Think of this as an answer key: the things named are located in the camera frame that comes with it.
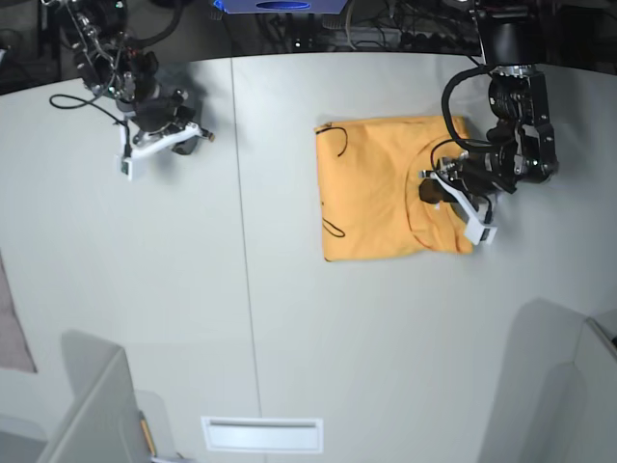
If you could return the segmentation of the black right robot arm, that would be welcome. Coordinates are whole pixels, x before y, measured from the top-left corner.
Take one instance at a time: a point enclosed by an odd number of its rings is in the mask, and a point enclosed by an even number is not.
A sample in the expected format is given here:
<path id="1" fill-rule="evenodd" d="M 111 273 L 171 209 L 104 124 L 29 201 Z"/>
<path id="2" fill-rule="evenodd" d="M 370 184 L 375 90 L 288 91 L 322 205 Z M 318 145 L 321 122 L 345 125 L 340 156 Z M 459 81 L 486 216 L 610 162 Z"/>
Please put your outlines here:
<path id="1" fill-rule="evenodd" d="M 126 1 L 43 1 L 58 17 L 73 63 L 93 97 L 79 98 L 76 109 L 96 107 L 109 98 L 122 113 L 114 118 L 121 128 L 121 159 L 149 156 L 170 148 L 188 155 L 186 144 L 195 139 L 214 140 L 214 134 L 196 120 L 189 94 L 164 85 L 157 77 L 159 62 L 151 50 L 179 25 L 185 3 L 173 1 L 170 23 L 157 34 L 139 39 L 128 32 Z"/>

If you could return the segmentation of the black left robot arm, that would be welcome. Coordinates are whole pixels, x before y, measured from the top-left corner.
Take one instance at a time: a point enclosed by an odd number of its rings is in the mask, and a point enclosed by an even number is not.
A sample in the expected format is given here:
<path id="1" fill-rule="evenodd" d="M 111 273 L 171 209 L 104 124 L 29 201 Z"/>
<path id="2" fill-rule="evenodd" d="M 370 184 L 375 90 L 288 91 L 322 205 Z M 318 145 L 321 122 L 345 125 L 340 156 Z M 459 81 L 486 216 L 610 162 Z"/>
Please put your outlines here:
<path id="1" fill-rule="evenodd" d="M 452 203 L 456 194 L 487 200 L 513 194 L 521 181 L 542 183 L 556 173 L 554 130 L 546 77 L 537 67 L 546 59 L 539 7 L 534 1 L 474 1 L 482 63 L 455 74 L 445 85 L 441 107 L 448 141 L 462 153 L 432 159 L 418 188 L 428 204 Z M 490 79 L 488 100 L 496 125 L 483 140 L 464 137 L 455 127 L 450 98 L 463 82 Z"/>

